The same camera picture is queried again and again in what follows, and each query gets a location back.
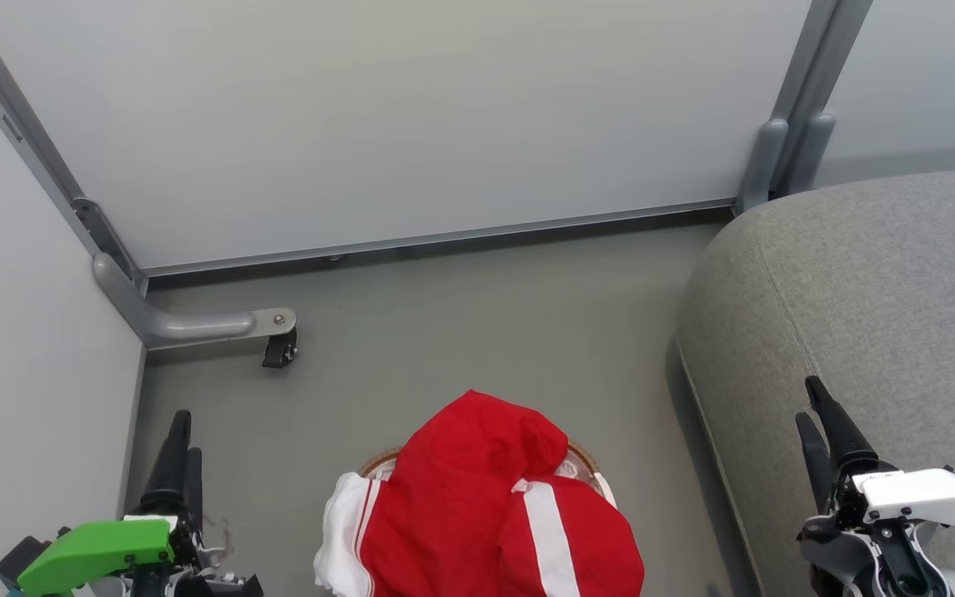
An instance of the black wheel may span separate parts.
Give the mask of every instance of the black wheel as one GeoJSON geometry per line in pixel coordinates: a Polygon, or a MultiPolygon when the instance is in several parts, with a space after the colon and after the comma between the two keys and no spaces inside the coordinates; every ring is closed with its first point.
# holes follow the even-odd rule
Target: black wheel
{"type": "Polygon", "coordinates": [[[278,336],[268,337],[268,347],[264,349],[263,366],[270,369],[282,369],[297,358],[297,328],[278,336]]]}

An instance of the red cloth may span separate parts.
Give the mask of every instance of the red cloth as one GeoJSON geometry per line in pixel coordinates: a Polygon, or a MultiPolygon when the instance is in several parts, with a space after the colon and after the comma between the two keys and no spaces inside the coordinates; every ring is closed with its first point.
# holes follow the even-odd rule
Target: red cloth
{"type": "Polygon", "coordinates": [[[628,522],[554,476],[567,444],[541,413],[487,394],[447,405],[403,447],[357,532],[374,596],[639,595],[628,522]]]}

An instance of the metal frame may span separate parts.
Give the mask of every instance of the metal frame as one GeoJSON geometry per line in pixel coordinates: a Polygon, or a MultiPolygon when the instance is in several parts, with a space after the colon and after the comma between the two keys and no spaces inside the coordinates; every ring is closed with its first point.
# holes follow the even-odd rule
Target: metal frame
{"type": "Polygon", "coordinates": [[[835,128],[823,113],[872,0],[812,0],[773,107],[750,154],[735,215],[774,197],[804,192],[835,128]]]}
{"type": "MultiPolygon", "coordinates": [[[[143,341],[144,351],[243,337],[283,336],[296,328],[296,313],[284,307],[238,313],[182,314],[149,305],[144,298],[147,280],[143,272],[135,267],[99,205],[83,196],[83,189],[46,135],[1,57],[0,115],[0,129],[91,254],[96,282],[143,341]]],[[[142,370],[140,364],[139,382],[142,370]]]]}
{"type": "Polygon", "coordinates": [[[773,170],[776,170],[776,162],[783,151],[783,141],[788,138],[788,130],[788,121],[782,118],[773,118],[758,129],[758,139],[754,141],[750,162],[747,162],[746,170],[743,170],[739,196],[735,199],[733,211],[736,216],[768,201],[769,190],[773,185],[773,170]]]}
{"type": "Polygon", "coordinates": [[[477,230],[473,231],[458,231],[458,233],[417,235],[416,237],[408,238],[359,242],[355,243],[354,245],[325,246],[325,248],[321,249],[288,250],[288,252],[283,253],[268,253],[246,257],[230,257],[227,258],[227,260],[197,261],[193,262],[193,264],[164,265],[163,267],[147,268],[143,272],[148,277],[170,277],[182,274],[212,272],[217,271],[218,269],[249,268],[254,267],[255,265],[283,264],[284,262],[288,261],[315,260],[316,258],[321,257],[337,257],[352,253],[369,253],[374,252],[374,250],[401,249],[405,248],[406,246],[439,245],[439,243],[449,243],[461,240],[478,240],[482,238],[487,239],[493,237],[503,237],[504,235],[539,233],[539,231],[552,231],[558,230],[558,228],[591,226],[591,224],[609,224],[613,222],[627,222],[629,220],[652,218],[652,216],[671,216],[675,214],[685,214],[685,212],[689,211],[720,209],[731,206],[733,201],[735,201],[735,199],[732,199],[732,197],[727,197],[727,199],[694,201],[694,203],[648,207],[643,209],[633,209],[632,211],[615,211],[611,212],[611,214],[599,214],[596,216],[577,216],[576,218],[564,218],[560,220],[546,220],[526,224],[511,224],[510,226],[478,228],[477,230]]]}
{"type": "Polygon", "coordinates": [[[92,255],[98,252],[98,246],[90,241],[90,235],[86,234],[82,224],[72,214],[70,201],[82,197],[83,189],[80,189],[80,184],[65,165],[65,159],[57,152],[50,136],[46,135],[46,130],[27,99],[24,99],[24,94],[10,75],[1,56],[0,126],[88,252],[92,255]]]}
{"type": "MultiPolygon", "coordinates": [[[[817,18],[814,11],[818,4],[819,17],[823,19],[827,0],[814,0],[810,16],[817,18]]],[[[827,14],[826,26],[812,53],[806,79],[798,87],[788,116],[788,138],[784,141],[783,153],[773,174],[774,197],[812,188],[812,179],[816,176],[823,149],[831,138],[835,124],[832,114],[824,114],[823,110],[871,4],[872,0],[835,0],[830,14],[827,14]]],[[[810,45],[811,42],[807,41],[807,51],[810,45]]]]}
{"type": "Polygon", "coordinates": [[[91,260],[91,272],[102,292],[109,296],[124,320],[151,351],[243,337],[281,336],[292,332],[297,325],[296,313],[285,307],[209,314],[162,311],[149,305],[120,265],[105,253],[95,254],[91,260]]]}

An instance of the metal bracket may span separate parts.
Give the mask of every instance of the metal bracket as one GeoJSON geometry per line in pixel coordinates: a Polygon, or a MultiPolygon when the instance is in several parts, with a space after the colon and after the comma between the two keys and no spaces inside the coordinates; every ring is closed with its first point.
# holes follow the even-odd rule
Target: metal bracket
{"type": "Polygon", "coordinates": [[[754,141],[750,162],[747,162],[739,185],[739,196],[735,199],[735,215],[740,216],[747,209],[768,201],[773,171],[779,162],[783,141],[788,138],[788,130],[788,121],[782,118],[773,118],[758,129],[758,139],[754,141]]]}
{"type": "Polygon", "coordinates": [[[95,254],[91,269],[102,292],[151,351],[243,337],[284,336],[295,332],[297,326],[296,313],[285,307],[236,313],[168,313],[145,301],[113,257],[95,254]]]}
{"type": "Polygon", "coordinates": [[[788,163],[783,174],[783,182],[777,194],[795,194],[812,189],[812,182],[816,181],[816,172],[820,169],[820,160],[823,151],[827,148],[827,141],[831,140],[831,133],[835,128],[835,115],[821,112],[810,118],[806,131],[798,141],[798,151],[788,163]]]}
{"type": "Polygon", "coordinates": [[[80,218],[80,223],[87,228],[87,233],[90,234],[91,239],[94,239],[98,249],[109,257],[113,257],[113,261],[120,265],[124,275],[132,280],[133,286],[138,287],[143,282],[143,275],[135,267],[135,261],[124,248],[124,243],[120,241],[117,231],[114,231],[113,226],[109,224],[109,218],[106,218],[102,208],[87,197],[77,197],[69,201],[69,204],[77,218],[80,218]]]}

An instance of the gray upholstery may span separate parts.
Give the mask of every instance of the gray upholstery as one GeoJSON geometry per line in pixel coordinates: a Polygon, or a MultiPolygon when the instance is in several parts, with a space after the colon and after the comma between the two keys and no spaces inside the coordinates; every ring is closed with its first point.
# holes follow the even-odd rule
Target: gray upholstery
{"type": "MultiPolygon", "coordinates": [[[[955,172],[773,201],[695,269],[680,351],[768,597],[810,595],[795,413],[818,374],[901,468],[955,466],[955,172]]],[[[955,533],[929,549],[955,570],[955,533]]]]}

